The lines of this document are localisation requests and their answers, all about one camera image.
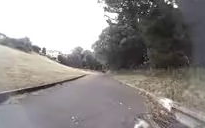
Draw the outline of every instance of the tree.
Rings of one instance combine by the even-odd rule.
[[[36,52],[36,53],[40,53],[40,50],[41,50],[41,48],[40,48],[39,46],[37,46],[37,45],[33,45],[33,46],[32,46],[32,49],[33,49],[33,51]]]
[[[136,67],[146,59],[143,39],[128,25],[110,25],[103,30],[92,48],[110,69]]]
[[[46,55],[46,48],[45,47],[43,47],[42,53],[43,53],[43,55]]]
[[[153,67],[181,67],[190,63],[192,48],[190,31],[184,23],[180,10],[174,6],[175,0],[99,0],[99,2],[105,4],[106,13],[117,14],[115,19],[108,16],[110,27],[129,26],[134,30],[135,37],[146,44],[148,59]],[[111,43],[109,36],[107,37],[107,42]],[[117,55],[113,55],[112,60],[120,64]]]

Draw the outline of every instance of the asphalt road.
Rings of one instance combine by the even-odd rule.
[[[133,88],[91,75],[0,104],[0,128],[133,128],[146,111]]]

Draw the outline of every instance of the dry grass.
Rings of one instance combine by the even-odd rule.
[[[205,112],[205,69],[122,71],[114,77]]]
[[[0,91],[58,82],[85,73],[34,53],[0,45]]]

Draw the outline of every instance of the lawn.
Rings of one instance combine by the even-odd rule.
[[[36,53],[28,54],[0,45],[0,91],[39,86],[83,74],[86,72]]]
[[[120,71],[116,79],[205,112],[205,69]]]

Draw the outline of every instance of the sky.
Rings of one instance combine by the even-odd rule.
[[[0,0],[0,32],[50,50],[91,49],[106,26],[97,0]]]

